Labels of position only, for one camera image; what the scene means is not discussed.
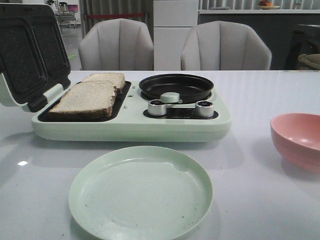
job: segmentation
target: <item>pink bowl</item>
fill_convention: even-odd
[[[291,163],[320,173],[320,115],[287,113],[271,120],[277,151]]]

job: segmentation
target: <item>sandwich maker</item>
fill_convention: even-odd
[[[231,115],[214,84],[178,73],[126,81],[110,117],[51,119],[48,110],[69,90],[70,72],[61,32],[48,5],[0,3],[0,103],[35,113],[32,126],[40,137],[208,142],[222,139],[231,128]]]

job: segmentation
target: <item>kitchen counter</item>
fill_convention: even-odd
[[[93,72],[72,71],[71,84],[90,73]],[[168,72],[124,72],[127,81],[163,73]],[[187,240],[320,239],[320,175],[284,160],[270,133],[270,120],[276,115],[320,114],[320,72],[183,73],[214,82],[232,116],[232,128],[222,140],[205,143],[46,140],[33,131],[34,113],[0,105],[0,239],[98,240],[84,231],[70,213],[71,184],[87,164],[101,155],[141,145],[167,147],[187,154],[206,169],[212,180],[211,211]]]
[[[200,15],[205,14],[320,14],[317,9],[270,9],[270,10],[199,10]]]

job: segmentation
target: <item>gray chair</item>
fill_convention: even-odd
[[[154,45],[147,25],[129,19],[95,24],[79,44],[82,70],[152,70]]]
[[[249,26],[212,21],[193,27],[181,55],[181,69],[269,70],[272,54]]]

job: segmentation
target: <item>light green plate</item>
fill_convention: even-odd
[[[75,221],[104,240],[172,240],[210,210],[213,186],[199,163],[181,152],[135,146],[105,154],[74,179]]]

